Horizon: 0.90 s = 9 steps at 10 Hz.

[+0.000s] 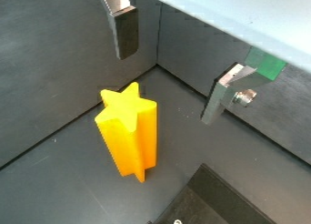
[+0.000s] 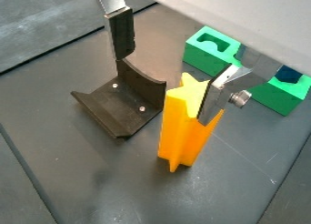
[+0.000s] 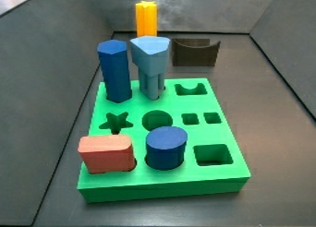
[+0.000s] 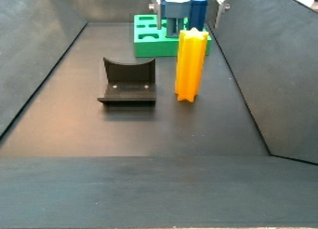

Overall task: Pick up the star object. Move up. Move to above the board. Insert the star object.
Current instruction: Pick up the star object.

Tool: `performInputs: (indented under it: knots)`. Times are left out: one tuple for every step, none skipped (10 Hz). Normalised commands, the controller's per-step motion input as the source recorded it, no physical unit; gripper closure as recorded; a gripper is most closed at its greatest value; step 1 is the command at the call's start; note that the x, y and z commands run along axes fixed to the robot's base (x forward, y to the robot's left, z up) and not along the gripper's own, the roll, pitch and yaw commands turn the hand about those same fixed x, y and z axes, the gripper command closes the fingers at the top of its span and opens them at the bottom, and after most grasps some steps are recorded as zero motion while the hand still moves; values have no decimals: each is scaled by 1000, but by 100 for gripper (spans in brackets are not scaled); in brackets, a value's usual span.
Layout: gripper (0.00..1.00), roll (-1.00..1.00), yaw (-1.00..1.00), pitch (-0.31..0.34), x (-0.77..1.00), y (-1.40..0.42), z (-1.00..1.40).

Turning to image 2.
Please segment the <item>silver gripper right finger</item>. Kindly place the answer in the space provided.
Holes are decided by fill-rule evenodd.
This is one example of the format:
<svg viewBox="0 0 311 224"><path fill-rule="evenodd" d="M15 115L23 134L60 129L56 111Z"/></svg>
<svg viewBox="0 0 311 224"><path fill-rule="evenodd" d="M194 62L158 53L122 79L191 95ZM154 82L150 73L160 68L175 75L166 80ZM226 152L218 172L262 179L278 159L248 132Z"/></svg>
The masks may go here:
<svg viewBox="0 0 311 224"><path fill-rule="evenodd" d="M199 123L206 126L224 110L227 103L243 107L250 100L248 89L266 83L283 64L255 49L242 45L236 52L240 67L227 66L208 82L196 114Z"/></svg>

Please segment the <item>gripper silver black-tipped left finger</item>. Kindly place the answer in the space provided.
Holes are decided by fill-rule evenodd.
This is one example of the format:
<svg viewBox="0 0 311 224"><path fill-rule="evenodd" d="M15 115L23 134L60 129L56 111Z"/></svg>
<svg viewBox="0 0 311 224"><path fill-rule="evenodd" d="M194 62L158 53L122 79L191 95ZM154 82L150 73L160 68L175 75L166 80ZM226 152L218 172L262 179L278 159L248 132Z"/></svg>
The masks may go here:
<svg viewBox="0 0 311 224"><path fill-rule="evenodd" d="M111 34L115 59L122 60L135 50L132 9L126 0L96 0L103 11L104 26Z"/></svg>

